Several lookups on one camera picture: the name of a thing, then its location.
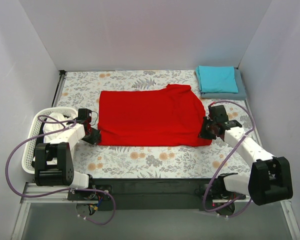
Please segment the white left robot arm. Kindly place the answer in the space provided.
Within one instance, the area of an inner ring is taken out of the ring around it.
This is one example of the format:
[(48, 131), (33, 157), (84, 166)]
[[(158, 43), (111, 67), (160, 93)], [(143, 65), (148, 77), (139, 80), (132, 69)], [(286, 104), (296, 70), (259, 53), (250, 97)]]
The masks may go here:
[(79, 189), (85, 200), (96, 196), (96, 187), (89, 183), (89, 175), (74, 170), (73, 154), (80, 140), (97, 145), (101, 142), (101, 131), (92, 128), (89, 123), (77, 123), (62, 130), (51, 142), (35, 147), (34, 180), (37, 186)]

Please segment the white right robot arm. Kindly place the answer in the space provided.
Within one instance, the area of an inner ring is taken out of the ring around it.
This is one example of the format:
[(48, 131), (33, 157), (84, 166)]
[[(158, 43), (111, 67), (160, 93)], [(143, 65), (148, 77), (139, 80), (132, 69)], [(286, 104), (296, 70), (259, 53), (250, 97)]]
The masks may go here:
[(227, 199), (233, 193), (249, 196), (258, 206), (289, 200), (293, 197), (290, 163), (285, 157), (276, 157), (264, 150), (244, 133), (236, 120), (227, 117), (204, 117), (199, 136), (203, 139), (221, 138), (237, 152), (250, 167), (249, 176), (214, 174), (204, 197), (216, 193)]

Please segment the red t shirt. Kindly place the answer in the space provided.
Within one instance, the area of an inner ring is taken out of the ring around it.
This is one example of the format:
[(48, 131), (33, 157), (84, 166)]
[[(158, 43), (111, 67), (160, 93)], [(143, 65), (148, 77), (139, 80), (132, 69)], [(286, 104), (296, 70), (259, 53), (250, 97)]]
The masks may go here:
[(205, 108), (190, 85), (159, 90), (102, 91), (99, 120), (102, 146), (203, 147), (199, 136)]

